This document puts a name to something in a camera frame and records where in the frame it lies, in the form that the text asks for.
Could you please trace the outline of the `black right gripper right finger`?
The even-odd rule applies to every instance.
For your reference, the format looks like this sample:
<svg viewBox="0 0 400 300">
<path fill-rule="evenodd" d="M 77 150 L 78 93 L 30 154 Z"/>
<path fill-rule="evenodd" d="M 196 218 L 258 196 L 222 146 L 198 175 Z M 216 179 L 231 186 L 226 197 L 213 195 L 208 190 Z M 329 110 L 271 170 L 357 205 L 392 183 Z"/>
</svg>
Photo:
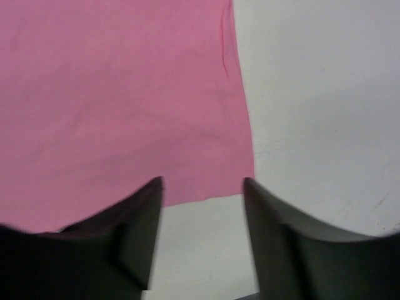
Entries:
<svg viewBox="0 0 400 300">
<path fill-rule="evenodd" d="M 261 299 L 398 299 L 399 234 L 367 236 L 333 226 L 243 182 Z"/>
</svg>

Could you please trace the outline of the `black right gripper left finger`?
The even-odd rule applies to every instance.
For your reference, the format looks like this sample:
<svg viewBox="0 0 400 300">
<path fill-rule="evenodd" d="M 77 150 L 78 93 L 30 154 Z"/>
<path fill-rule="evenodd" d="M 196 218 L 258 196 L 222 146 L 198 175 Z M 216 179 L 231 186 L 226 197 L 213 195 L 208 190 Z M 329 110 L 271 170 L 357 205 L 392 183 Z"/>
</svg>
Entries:
<svg viewBox="0 0 400 300">
<path fill-rule="evenodd" d="M 2 299 L 140 299 L 149 288 L 163 204 L 155 177 L 59 232 L 1 226 Z"/>
</svg>

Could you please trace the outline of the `pink polo shirt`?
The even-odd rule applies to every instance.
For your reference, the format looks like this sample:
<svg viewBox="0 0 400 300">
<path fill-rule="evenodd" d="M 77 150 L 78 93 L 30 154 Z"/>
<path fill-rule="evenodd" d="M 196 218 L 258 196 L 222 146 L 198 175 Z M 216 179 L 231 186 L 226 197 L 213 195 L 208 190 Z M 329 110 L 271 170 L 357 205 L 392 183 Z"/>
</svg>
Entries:
<svg viewBox="0 0 400 300">
<path fill-rule="evenodd" d="M 2 1 L 1 222 L 53 231 L 164 179 L 254 176 L 232 1 Z"/>
</svg>

